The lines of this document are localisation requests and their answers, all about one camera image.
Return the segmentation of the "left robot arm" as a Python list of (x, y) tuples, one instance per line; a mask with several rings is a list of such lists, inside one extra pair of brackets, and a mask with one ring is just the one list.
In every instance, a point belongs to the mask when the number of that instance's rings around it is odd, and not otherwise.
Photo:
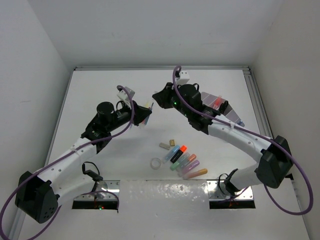
[(141, 124), (152, 110), (135, 101), (119, 101), (120, 109), (105, 101), (96, 107), (96, 115), (73, 146), (57, 160), (35, 173), (26, 171), (18, 182), (15, 205), (39, 224), (47, 222), (66, 201), (87, 193), (95, 182), (103, 180), (100, 174), (85, 168), (111, 141), (111, 132), (130, 123)]

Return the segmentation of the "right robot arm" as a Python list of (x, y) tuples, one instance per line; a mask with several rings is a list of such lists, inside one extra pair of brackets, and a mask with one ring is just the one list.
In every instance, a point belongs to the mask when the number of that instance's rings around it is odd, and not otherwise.
[(194, 84), (179, 85), (175, 89), (168, 82), (152, 98), (163, 109), (179, 111), (194, 129), (224, 140), (253, 158), (254, 165), (236, 168), (228, 174), (222, 185), (225, 194), (233, 196), (246, 187), (261, 184), (277, 189), (293, 166), (284, 153), (290, 151), (284, 137), (263, 139), (249, 134), (244, 127), (227, 119), (221, 109), (205, 105), (199, 88)]

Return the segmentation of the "small black scissors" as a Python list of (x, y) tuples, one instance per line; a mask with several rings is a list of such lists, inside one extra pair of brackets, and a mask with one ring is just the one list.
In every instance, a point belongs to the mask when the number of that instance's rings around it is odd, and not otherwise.
[(225, 100), (220, 106), (219, 106), (219, 112), (221, 115), (226, 116), (229, 113), (229, 101)]

